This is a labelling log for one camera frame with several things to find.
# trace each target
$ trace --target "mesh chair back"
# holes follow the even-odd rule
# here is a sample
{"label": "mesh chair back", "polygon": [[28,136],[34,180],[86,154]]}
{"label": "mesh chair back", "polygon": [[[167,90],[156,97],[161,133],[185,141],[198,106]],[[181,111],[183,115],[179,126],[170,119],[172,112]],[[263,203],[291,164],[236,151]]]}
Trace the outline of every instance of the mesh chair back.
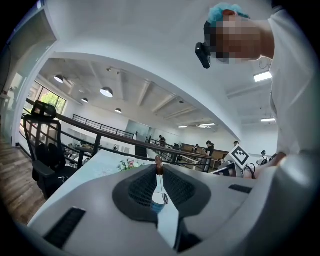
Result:
{"label": "mesh chair back", "polygon": [[49,163],[47,151],[53,149],[63,152],[61,145],[61,124],[54,120],[57,111],[54,106],[36,101],[31,115],[23,118],[23,127],[32,161],[40,160]]}
{"label": "mesh chair back", "polygon": [[61,124],[58,120],[43,118],[41,116],[25,115],[23,118],[23,126],[32,161],[43,161],[43,158],[38,158],[45,154],[44,151],[48,150],[50,144],[55,145],[60,152],[63,151],[61,144]]}

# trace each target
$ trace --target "white shirt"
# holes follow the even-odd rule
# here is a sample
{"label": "white shirt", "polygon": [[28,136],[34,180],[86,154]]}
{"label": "white shirt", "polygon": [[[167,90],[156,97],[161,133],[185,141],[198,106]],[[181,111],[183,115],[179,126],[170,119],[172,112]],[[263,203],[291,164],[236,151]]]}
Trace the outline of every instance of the white shirt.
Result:
{"label": "white shirt", "polygon": [[274,37],[270,104],[278,125],[277,153],[320,148],[319,63],[309,41],[285,11],[268,20]]}

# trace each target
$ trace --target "ceiling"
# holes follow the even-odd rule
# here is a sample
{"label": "ceiling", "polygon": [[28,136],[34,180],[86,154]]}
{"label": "ceiling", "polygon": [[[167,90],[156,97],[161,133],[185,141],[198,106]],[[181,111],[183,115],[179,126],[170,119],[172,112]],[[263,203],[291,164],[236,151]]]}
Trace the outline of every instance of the ceiling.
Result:
{"label": "ceiling", "polygon": [[[116,69],[101,63],[51,58],[39,74],[80,103],[84,97],[88,98],[90,104],[100,108],[109,102],[112,102],[114,108],[118,108],[118,106],[123,106],[124,102],[132,109],[143,108],[145,111],[173,123],[176,127],[215,122],[201,110],[154,82],[126,70]],[[54,76],[59,74],[65,78],[63,83],[54,79]],[[112,89],[112,99],[100,93],[100,89],[103,87]]]}
{"label": "ceiling", "polygon": [[[272,14],[270,5],[262,6],[253,0],[229,2],[239,4],[252,19],[265,20]],[[90,103],[102,108],[105,98],[101,98],[99,90],[108,86],[113,90],[114,106],[125,102],[175,126],[221,121],[226,127],[236,127],[237,119],[242,126],[268,125],[260,120],[272,115],[271,81],[254,81],[255,74],[268,70],[266,59],[230,65],[212,61],[211,68],[206,70],[194,54],[195,44],[203,39],[208,10],[217,3],[48,1],[52,24],[63,47],[56,49],[58,54],[48,60],[40,74],[77,101],[87,97]],[[109,59],[74,60],[68,56],[73,53]],[[111,72],[107,71],[107,62]],[[142,71],[138,73],[123,63],[140,67],[154,74],[154,78],[144,79],[147,75]],[[71,84],[57,83],[53,79],[57,74],[63,74]],[[159,82],[157,76],[169,83]]]}

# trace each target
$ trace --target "window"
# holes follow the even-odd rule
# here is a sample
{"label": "window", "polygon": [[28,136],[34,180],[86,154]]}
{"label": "window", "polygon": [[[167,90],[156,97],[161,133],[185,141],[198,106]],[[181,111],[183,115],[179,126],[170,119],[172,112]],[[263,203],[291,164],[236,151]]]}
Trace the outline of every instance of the window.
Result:
{"label": "window", "polygon": [[[28,99],[34,102],[36,100],[39,100],[41,102],[54,106],[58,114],[62,114],[62,111],[64,110],[64,107],[67,102],[65,99],[59,97],[58,95],[48,90],[47,88],[44,88],[42,85],[40,85],[36,81],[34,81],[30,89],[30,92],[28,94]],[[24,108],[31,112],[33,106],[26,102]]]}

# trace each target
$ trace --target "white wall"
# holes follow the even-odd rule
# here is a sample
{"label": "white wall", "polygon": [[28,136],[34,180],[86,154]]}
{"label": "white wall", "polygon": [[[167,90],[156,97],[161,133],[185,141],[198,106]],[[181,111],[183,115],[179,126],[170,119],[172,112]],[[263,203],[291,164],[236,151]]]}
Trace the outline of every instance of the white wall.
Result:
{"label": "white wall", "polygon": [[129,118],[121,114],[92,106],[90,104],[84,104],[77,107],[74,109],[73,114],[122,131],[126,130],[129,122]]}
{"label": "white wall", "polygon": [[267,156],[277,151],[278,126],[276,124],[243,127],[243,140],[240,142],[249,154],[261,156],[263,150]]}
{"label": "white wall", "polygon": [[153,140],[156,140],[158,141],[159,140],[159,136],[163,136],[165,138],[165,141],[167,144],[170,144],[170,145],[175,145],[175,143],[180,143],[182,142],[181,141],[181,137],[179,135],[176,135],[176,134],[172,134],[172,133],[169,133],[169,132],[166,132],[166,131],[163,131],[163,130],[160,130],[160,129],[150,129],[151,131],[149,132],[148,134],[148,137],[149,136],[152,136],[151,138]]}
{"label": "white wall", "polygon": [[[278,127],[276,124],[258,124],[243,127],[243,140],[240,141],[240,144],[250,156],[260,158],[263,150],[266,151],[267,156],[276,153],[277,140]],[[213,132],[212,129],[186,128],[181,135],[182,143],[199,144],[201,148],[207,147],[207,141],[214,143],[216,150],[230,151],[234,148],[234,141],[237,141],[237,139],[221,127],[217,132]]]}
{"label": "white wall", "polygon": [[181,135],[181,142],[189,145],[199,144],[201,148],[206,148],[206,142],[211,141],[216,150],[230,151],[234,147],[236,139],[223,128],[214,132],[213,129],[185,128]]}

